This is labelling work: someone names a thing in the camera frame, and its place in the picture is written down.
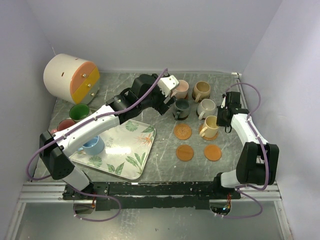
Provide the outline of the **beige mug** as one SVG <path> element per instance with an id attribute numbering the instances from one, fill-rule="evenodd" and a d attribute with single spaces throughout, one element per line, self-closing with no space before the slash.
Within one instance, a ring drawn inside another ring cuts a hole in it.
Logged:
<path id="1" fill-rule="evenodd" d="M 212 116 L 215 114 L 216 104 L 211 99 L 203 99 L 196 110 L 197 116 L 199 120 L 205 119 L 208 116 Z"/>

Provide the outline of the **smooth light wood coaster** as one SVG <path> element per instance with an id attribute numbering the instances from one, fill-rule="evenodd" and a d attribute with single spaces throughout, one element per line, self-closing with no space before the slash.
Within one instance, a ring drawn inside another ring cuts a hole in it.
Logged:
<path id="1" fill-rule="evenodd" d="M 190 145 L 182 144 L 176 149 L 176 156 L 183 162 L 190 161 L 194 156 L 194 150 Z"/>

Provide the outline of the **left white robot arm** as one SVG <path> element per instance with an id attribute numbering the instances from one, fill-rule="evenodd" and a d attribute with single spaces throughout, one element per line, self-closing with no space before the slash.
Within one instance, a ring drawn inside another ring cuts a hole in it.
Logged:
<path id="1" fill-rule="evenodd" d="M 163 115 L 174 103 L 172 92 L 178 86 L 179 81 L 170 74 L 141 74 L 131 87 L 112 97 L 96 112 L 70 128 L 55 135 L 49 131 L 42 133 L 38 155 L 50 176 L 73 187 L 81 199 L 89 199 L 93 195 L 94 185 L 69 157 L 86 142 L 137 117 L 147 108 L 153 108 Z"/>

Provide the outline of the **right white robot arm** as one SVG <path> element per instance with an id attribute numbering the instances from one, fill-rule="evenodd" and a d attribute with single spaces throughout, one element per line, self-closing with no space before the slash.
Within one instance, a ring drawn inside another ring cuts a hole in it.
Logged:
<path id="1" fill-rule="evenodd" d="M 242 108 L 240 98 L 239 92 L 226 92 L 222 104 L 217 107 L 217 125 L 226 133 L 234 130 L 243 145 L 236 169 L 219 173 L 214 178 L 212 193 L 218 199 L 244 187 L 265 190 L 276 178 L 279 147 L 262 137 L 250 112 Z"/>

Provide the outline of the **yellow mug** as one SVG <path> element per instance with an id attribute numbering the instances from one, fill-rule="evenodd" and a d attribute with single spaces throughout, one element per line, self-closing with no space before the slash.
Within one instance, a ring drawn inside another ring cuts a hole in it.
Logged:
<path id="1" fill-rule="evenodd" d="M 208 138 L 212 138 L 219 130 L 219 126 L 217 125 L 217 117 L 214 115 L 208 116 L 202 125 L 202 130 L 200 132 L 200 136 L 206 136 Z"/>

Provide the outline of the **large woven rattan coaster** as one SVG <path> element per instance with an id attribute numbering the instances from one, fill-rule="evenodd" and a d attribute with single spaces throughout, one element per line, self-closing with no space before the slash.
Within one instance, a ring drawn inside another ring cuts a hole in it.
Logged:
<path id="1" fill-rule="evenodd" d="M 200 125 L 198 128 L 198 133 L 200 134 L 201 130 L 203 128 L 203 125 Z M 219 132 L 217 132 L 213 137 L 206 137 L 206 136 L 201 136 L 204 140 L 206 141 L 213 141 L 215 140 L 219 135 Z"/>

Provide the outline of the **grey mug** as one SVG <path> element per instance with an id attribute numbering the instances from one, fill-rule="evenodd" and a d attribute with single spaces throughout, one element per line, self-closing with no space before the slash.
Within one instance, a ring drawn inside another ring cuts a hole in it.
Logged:
<path id="1" fill-rule="evenodd" d="M 175 120 L 185 120 L 190 114 L 190 104 L 186 99 L 177 99 L 173 106 L 173 117 Z"/>

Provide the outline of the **hidden light wood coaster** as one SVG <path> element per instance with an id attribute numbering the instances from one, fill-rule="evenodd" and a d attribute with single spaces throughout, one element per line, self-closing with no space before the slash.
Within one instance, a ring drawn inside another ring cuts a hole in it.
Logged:
<path id="1" fill-rule="evenodd" d="M 204 156 L 210 161 L 218 161 L 222 157 L 221 149 L 215 144 L 209 144 L 204 148 Z"/>

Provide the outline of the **green floral tall mug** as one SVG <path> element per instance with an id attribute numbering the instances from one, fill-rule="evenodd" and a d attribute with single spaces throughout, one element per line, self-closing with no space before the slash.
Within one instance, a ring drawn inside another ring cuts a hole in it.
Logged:
<path id="1" fill-rule="evenodd" d="M 80 122 L 91 114 L 92 110 L 87 104 L 84 103 L 76 104 L 69 110 L 69 118 L 72 119 L 75 123 Z"/>

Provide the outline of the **tan brown mug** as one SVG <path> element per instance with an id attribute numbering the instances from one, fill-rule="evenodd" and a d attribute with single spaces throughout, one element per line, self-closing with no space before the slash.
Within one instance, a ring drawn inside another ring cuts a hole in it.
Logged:
<path id="1" fill-rule="evenodd" d="M 211 86 L 205 81 L 199 81 L 192 90 L 192 98 L 196 103 L 200 103 L 204 99 L 209 99 L 211 94 Z"/>

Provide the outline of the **blue mug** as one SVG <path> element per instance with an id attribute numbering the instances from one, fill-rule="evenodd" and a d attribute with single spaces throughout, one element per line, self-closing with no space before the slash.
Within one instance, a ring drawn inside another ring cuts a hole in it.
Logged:
<path id="1" fill-rule="evenodd" d="M 87 155 L 95 156 L 101 153 L 105 148 L 105 143 L 101 139 L 101 137 L 98 135 L 88 142 L 84 143 L 80 148 L 78 148 L 78 151 L 84 151 Z"/>

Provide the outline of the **red floral tall mug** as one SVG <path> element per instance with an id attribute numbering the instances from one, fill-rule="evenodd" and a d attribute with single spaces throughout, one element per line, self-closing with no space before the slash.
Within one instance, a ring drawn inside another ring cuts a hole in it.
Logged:
<path id="1" fill-rule="evenodd" d="M 57 128 L 52 129 L 52 130 L 50 131 L 50 133 L 51 133 L 51 134 L 54 134 L 54 133 L 56 133 L 56 132 L 65 130 L 65 129 L 67 129 L 67 128 L 75 125 L 75 124 L 76 124 L 76 122 L 75 122 L 73 119 L 71 119 L 71 118 L 64 119 L 64 120 L 62 120 L 62 121 L 58 124 Z"/>

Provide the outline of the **pink mug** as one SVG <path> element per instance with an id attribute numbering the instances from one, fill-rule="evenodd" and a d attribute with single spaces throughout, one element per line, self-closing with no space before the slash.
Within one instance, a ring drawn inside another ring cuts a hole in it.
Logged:
<path id="1" fill-rule="evenodd" d="M 172 96 L 177 96 L 178 98 L 184 98 L 188 94 L 189 84 L 185 80 L 179 80 L 179 85 L 172 91 Z"/>

